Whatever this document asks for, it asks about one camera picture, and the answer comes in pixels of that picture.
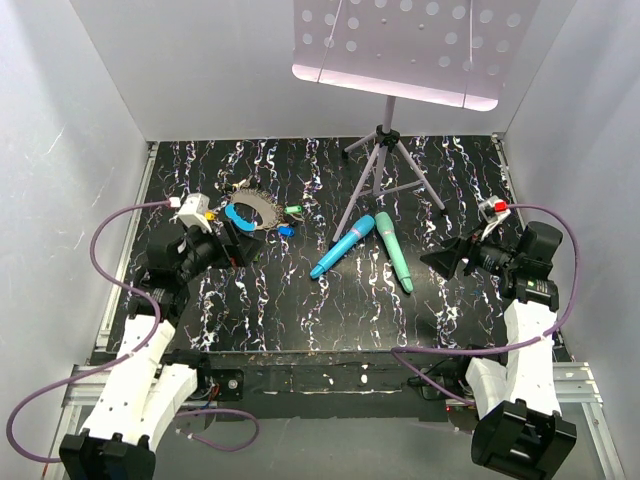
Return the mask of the blue capped key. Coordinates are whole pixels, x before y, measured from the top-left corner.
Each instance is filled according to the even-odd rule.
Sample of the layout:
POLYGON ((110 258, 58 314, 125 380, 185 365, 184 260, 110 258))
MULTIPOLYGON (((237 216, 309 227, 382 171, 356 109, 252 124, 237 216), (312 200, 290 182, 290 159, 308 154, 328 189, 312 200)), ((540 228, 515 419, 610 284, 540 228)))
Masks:
POLYGON ((294 230, 291 227, 280 226, 278 228, 278 233, 285 237, 292 237, 294 235, 294 230))

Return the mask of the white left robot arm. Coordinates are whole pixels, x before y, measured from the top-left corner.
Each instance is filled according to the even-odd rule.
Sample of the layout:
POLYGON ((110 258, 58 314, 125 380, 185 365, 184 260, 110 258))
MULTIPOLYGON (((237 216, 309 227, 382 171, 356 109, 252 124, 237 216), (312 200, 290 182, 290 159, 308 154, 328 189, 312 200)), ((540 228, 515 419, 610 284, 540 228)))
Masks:
POLYGON ((117 363, 79 433, 65 435, 59 447, 70 478, 153 477, 158 444, 181 404, 205 398, 213 386, 196 355, 161 362, 189 301, 189 284, 208 269, 248 266, 263 244, 230 221, 211 232, 169 224, 150 238, 133 283, 142 294, 129 303, 117 363))

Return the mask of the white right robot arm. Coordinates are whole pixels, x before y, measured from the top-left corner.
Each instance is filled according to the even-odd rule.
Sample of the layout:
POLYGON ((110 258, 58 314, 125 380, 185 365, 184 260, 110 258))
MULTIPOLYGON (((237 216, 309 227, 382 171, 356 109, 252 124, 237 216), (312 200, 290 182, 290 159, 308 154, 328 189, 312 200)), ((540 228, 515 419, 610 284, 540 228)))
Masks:
POLYGON ((507 247, 489 240, 489 228, 484 224, 448 239, 421 260, 446 280, 465 260, 466 272, 482 269, 497 276, 500 295, 509 302, 506 362, 477 355, 452 373, 454 389, 476 404, 472 461, 517 479, 551 479, 577 440, 575 425, 562 417, 549 335, 559 309, 559 291, 549 274, 563 234, 533 221, 517 244, 507 247))

